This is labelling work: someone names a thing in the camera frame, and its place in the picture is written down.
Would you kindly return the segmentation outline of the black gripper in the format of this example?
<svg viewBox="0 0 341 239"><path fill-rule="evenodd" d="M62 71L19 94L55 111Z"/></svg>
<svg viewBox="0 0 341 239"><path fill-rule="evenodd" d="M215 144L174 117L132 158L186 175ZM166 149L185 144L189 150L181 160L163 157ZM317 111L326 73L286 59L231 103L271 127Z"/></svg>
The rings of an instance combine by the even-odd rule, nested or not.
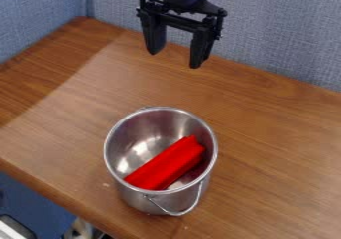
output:
<svg viewBox="0 0 341 239"><path fill-rule="evenodd" d="M203 14L206 17L191 28L190 61L193 69L201 67L209 58L214 41L222 28L223 18L227 12L207 0L140 0L138 16L140 17L146 47L151 55L155 55L165 47L167 41L167 26L160 14L169 11Z"/></svg>

